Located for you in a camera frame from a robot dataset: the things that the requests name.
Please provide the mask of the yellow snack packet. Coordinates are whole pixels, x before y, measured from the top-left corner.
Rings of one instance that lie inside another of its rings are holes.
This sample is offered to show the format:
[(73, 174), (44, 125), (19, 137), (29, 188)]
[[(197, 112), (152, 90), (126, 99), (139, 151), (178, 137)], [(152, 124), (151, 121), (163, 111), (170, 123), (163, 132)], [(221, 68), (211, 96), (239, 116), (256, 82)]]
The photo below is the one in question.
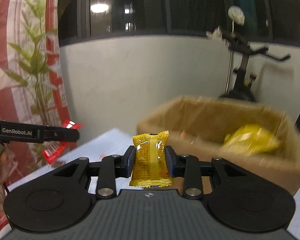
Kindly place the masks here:
[(173, 185), (165, 158), (168, 138), (169, 131), (143, 133), (133, 137), (136, 155), (130, 186), (163, 188)]

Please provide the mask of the yellow chip bag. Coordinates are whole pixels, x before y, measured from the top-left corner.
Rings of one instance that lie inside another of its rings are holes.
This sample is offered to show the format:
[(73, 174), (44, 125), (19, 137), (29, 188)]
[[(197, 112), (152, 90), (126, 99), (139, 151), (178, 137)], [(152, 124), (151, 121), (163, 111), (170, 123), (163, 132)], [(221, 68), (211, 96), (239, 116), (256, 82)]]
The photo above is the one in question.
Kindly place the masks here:
[(260, 125), (248, 124), (227, 134), (221, 149), (243, 155), (272, 154), (280, 145), (281, 141), (271, 131)]

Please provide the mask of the blue plaid tablecloth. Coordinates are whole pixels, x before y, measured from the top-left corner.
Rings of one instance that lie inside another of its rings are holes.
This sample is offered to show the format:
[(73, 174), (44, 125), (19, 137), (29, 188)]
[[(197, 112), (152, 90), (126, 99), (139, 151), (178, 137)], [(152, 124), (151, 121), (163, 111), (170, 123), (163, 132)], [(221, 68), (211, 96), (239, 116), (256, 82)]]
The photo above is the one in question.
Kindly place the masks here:
[(98, 199), (96, 164), (133, 146), (117, 129), (43, 168), (15, 187), (4, 208), (7, 239), (297, 239), (298, 207), (285, 189), (223, 158), (199, 161), (202, 199), (174, 189), (133, 189), (117, 178), (117, 196)]

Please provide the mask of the red plant print curtain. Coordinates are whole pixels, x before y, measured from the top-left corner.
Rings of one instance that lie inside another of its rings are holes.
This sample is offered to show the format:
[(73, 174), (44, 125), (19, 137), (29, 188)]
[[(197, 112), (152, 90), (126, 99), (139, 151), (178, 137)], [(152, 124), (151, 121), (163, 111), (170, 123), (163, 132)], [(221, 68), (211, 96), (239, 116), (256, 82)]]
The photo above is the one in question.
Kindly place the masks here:
[(59, 58), (58, 0), (0, 0), (0, 120), (70, 118)]

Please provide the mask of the black exercise bike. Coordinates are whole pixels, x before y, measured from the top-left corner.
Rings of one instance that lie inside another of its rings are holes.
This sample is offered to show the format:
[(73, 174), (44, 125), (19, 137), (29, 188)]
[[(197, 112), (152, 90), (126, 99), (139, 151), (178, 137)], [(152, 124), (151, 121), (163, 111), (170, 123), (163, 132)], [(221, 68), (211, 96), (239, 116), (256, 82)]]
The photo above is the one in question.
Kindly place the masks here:
[[(291, 58), (290, 54), (283, 57), (271, 55), (268, 53), (269, 48), (267, 46), (253, 50), (251, 49), (249, 42), (241, 35), (230, 33), (228, 31), (221, 31), (218, 28), (213, 33), (207, 32), (206, 36), (210, 40), (225, 40), (228, 43), (228, 50), (230, 51), (226, 88), (224, 94), (220, 96), (221, 98), (256, 102), (251, 87), (257, 76), (255, 74), (250, 74), (249, 82), (245, 82), (248, 62), (252, 56), (262, 55), (278, 62), (285, 62)], [(238, 68), (234, 68), (235, 52), (242, 55), (241, 64)]]

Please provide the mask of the brown cardboard box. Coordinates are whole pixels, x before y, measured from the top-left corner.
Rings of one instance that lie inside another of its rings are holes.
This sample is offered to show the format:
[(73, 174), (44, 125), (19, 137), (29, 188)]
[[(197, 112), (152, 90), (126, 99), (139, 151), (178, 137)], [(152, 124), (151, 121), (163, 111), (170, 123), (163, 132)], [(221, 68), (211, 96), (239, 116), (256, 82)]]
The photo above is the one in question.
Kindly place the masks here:
[[(222, 149), (225, 137), (247, 124), (260, 125), (281, 142), (272, 154), (246, 156)], [(137, 124), (137, 133), (169, 132), (178, 154), (202, 161), (225, 158), (291, 194), (300, 188), (300, 135), (284, 112), (260, 103), (182, 95), (161, 104)]]

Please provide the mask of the dark window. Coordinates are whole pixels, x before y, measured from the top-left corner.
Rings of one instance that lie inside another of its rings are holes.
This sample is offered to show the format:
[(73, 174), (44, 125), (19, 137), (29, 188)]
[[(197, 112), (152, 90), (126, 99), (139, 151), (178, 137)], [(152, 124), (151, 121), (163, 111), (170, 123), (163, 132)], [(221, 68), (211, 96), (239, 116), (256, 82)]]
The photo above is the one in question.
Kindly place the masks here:
[(240, 7), (251, 42), (300, 47), (300, 0), (58, 0), (61, 45), (126, 35), (204, 36), (230, 31), (228, 9)]

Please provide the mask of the red snack packet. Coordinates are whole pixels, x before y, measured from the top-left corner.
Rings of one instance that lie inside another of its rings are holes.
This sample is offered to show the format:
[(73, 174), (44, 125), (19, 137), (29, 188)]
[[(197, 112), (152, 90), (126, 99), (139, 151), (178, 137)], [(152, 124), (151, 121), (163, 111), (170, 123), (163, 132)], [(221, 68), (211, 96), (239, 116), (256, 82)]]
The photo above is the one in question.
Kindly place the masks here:
[(62, 129), (73, 129), (74, 133), (70, 133), (69, 136), (65, 135), (62, 131), (63, 138), (52, 141), (51, 144), (43, 150), (43, 157), (49, 165), (52, 165), (68, 148), (72, 142), (77, 142), (79, 139), (79, 131), (83, 124), (77, 124), (71, 120), (65, 120), (62, 125)]

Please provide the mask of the white cloth on handlebar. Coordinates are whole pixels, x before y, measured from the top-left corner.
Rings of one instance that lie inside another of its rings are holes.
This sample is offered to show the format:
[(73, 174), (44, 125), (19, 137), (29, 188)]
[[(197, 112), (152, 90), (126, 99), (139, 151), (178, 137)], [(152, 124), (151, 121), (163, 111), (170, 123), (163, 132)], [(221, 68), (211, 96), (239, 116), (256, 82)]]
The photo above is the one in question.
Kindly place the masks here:
[(228, 9), (228, 17), (231, 20), (230, 31), (222, 28), (220, 25), (213, 31), (207, 31), (206, 37), (208, 40), (228, 40), (230, 38), (236, 37), (236, 27), (244, 26), (245, 24), (245, 14), (240, 7), (235, 5)]

